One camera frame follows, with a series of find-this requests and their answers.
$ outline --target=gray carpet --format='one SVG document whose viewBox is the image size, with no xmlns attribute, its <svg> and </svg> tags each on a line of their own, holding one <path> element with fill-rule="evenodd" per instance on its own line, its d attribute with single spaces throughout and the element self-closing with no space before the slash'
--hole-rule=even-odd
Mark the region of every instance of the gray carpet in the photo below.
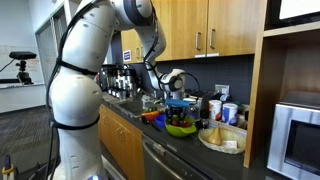
<svg viewBox="0 0 320 180">
<path fill-rule="evenodd" d="M 47 162 L 50 137 L 45 107 L 0 114 L 1 169 L 6 154 L 19 172 Z"/>
</svg>

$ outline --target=cup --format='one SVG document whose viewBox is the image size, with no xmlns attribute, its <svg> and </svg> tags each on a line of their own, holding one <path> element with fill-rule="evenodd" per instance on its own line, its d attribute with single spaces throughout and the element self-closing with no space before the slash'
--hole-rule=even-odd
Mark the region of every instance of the cup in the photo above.
<svg viewBox="0 0 320 180">
<path fill-rule="evenodd" d="M 231 126 L 237 125 L 238 106 L 233 103 L 226 103 L 222 107 L 222 122 Z"/>
<path fill-rule="evenodd" d="M 221 104 L 222 104 L 222 102 L 219 100 L 210 100 L 209 101 L 210 119 L 220 121 L 220 119 L 221 119 Z"/>
</svg>

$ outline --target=stainless steel microwave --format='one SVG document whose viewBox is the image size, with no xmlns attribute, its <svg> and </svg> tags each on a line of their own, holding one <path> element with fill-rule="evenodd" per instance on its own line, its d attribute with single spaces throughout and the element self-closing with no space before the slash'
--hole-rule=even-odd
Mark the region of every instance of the stainless steel microwave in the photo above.
<svg viewBox="0 0 320 180">
<path fill-rule="evenodd" d="M 291 179 L 320 179 L 320 94 L 293 91 L 276 104 L 267 167 Z"/>
</svg>

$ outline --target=backsplash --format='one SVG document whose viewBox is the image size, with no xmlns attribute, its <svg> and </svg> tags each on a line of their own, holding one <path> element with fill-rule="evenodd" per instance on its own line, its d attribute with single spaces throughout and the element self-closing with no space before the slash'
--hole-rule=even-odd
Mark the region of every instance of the backsplash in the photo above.
<svg viewBox="0 0 320 180">
<path fill-rule="evenodd" d="M 234 101 L 249 104 L 253 71 L 253 55 L 214 57 L 193 60 L 157 62 L 161 73 L 170 73 L 172 69 L 182 69 L 195 76 L 201 90 L 214 91 L 215 84 L 230 85 L 230 94 Z M 143 64 L 133 64 L 141 77 L 141 85 L 152 92 L 150 78 Z M 186 75 L 185 89 L 197 89 L 196 81 Z"/>
</svg>

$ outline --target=metal handle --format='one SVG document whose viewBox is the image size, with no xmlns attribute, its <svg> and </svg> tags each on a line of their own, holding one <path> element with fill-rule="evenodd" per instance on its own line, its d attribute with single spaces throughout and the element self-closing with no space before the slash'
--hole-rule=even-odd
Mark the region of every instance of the metal handle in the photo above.
<svg viewBox="0 0 320 180">
<path fill-rule="evenodd" d="M 139 59 L 139 57 L 140 57 L 140 56 L 139 56 L 139 55 L 140 55 L 140 52 L 139 52 L 139 51 L 140 51 L 140 49 L 139 49 L 139 48 L 136 48 L 136 58 L 137 58 L 137 59 Z"/>
<path fill-rule="evenodd" d="M 120 133 L 119 133 L 119 130 L 121 129 L 121 127 L 119 127 L 118 129 L 117 129 L 117 134 L 118 134 L 118 138 L 120 138 Z"/>
<path fill-rule="evenodd" d="M 199 36 L 201 35 L 201 32 L 197 32 L 196 34 L 196 49 L 200 51 L 201 49 L 199 48 Z"/>
<path fill-rule="evenodd" d="M 211 29 L 211 33 L 210 33 L 210 48 L 211 49 L 214 49 L 214 46 L 213 46 L 213 33 L 215 33 L 216 30 L 215 29 Z"/>
<path fill-rule="evenodd" d="M 160 159 L 157 158 L 157 156 L 149 149 L 149 147 L 147 146 L 147 142 L 145 140 L 142 140 L 142 146 L 147 151 L 147 153 L 155 160 L 155 162 L 160 164 L 164 169 L 166 169 L 170 174 L 172 174 L 177 179 L 183 180 L 183 178 L 179 174 L 174 172 L 170 167 L 165 165 L 163 162 L 161 162 Z"/>
<path fill-rule="evenodd" d="M 120 132 L 120 138 L 121 138 L 121 141 L 122 141 L 122 142 L 126 142 L 126 136 L 125 136 L 125 134 L 124 134 L 124 131 L 121 131 L 121 132 Z"/>
<path fill-rule="evenodd" d="M 102 119 L 103 119 L 103 123 L 106 125 L 106 124 L 107 124 L 107 122 L 106 122 L 106 119 L 107 119 L 106 116 L 103 116 Z"/>
<path fill-rule="evenodd" d="M 141 53 L 140 57 L 141 57 L 141 59 L 143 59 L 144 58 L 144 56 L 143 56 L 143 47 L 141 47 L 141 52 L 140 53 Z"/>
</svg>

